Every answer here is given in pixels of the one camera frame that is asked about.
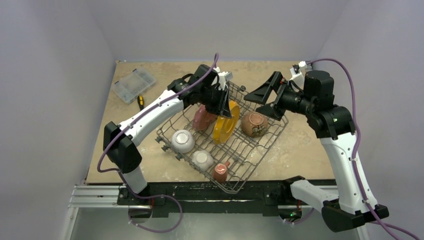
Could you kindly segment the brown ceramic bowl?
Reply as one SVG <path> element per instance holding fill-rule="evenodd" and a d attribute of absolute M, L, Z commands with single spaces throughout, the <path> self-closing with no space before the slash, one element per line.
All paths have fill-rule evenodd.
<path fill-rule="evenodd" d="M 268 119 L 261 113 L 250 111 L 241 120 L 242 132 L 252 138 L 262 137 L 268 130 Z"/>

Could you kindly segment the yellow plate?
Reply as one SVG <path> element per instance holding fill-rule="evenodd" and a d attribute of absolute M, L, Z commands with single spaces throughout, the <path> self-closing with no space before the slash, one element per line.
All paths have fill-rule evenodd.
<path fill-rule="evenodd" d="M 213 127 L 212 139 L 215 144 L 224 144 L 233 134 L 240 118 L 240 106 L 234 101 L 229 101 L 231 118 L 218 117 Z"/>

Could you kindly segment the pink dotted plate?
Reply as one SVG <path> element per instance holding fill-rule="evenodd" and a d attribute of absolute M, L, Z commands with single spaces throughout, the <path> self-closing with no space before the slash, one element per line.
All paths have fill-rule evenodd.
<path fill-rule="evenodd" d="M 216 119 L 217 116 L 215 114 L 209 113 L 206 110 L 206 106 L 201 105 L 193 117 L 192 128 L 195 131 L 204 131 Z"/>

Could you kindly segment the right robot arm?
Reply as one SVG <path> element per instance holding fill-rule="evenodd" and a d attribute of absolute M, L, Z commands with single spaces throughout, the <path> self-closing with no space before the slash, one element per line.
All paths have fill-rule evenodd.
<path fill-rule="evenodd" d="M 301 91 L 294 90 L 275 71 L 244 99 L 258 104 L 256 111 L 274 120 L 281 120 L 286 111 L 306 117 L 328 156 L 338 193 L 292 177 L 280 196 L 288 204 L 300 200 L 318 210 L 327 227 L 337 233 L 387 218 L 390 213 L 369 189 L 359 156 L 354 153 L 358 138 L 353 117 L 346 107 L 334 104 L 333 90 L 334 79 L 323 70 L 307 72 Z"/>

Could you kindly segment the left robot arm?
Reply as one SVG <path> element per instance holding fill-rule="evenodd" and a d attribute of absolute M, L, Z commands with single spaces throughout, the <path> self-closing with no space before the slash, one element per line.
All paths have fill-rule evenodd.
<path fill-rule="evenodd" d="M 109 122 L 104 127 L 103 153 L 116 165 L 117 171 L 131 189 L 129 197 L 138 205 L 149 199 L 145 180 L 140 169 L 142 156 L 137 149 L 141 142 L 160 124 L 187 107 L 204 105 L 208 113 L 231 118 L 228 82 L 230 71 L 201 64 L 194 73 L 173 80 L 162 94 L 131 118 L 119 124 Z"/>

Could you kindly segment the white ceramic bowl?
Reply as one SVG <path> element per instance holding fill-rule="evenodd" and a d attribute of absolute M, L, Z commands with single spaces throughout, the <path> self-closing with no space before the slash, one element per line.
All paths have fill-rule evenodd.
<path fill-rule="evenodd" d="M 180 153 L 188 153 L 195 146 L 193 135 L 185 129 L 177 130 L 171 137 L 171 145 Z"/>

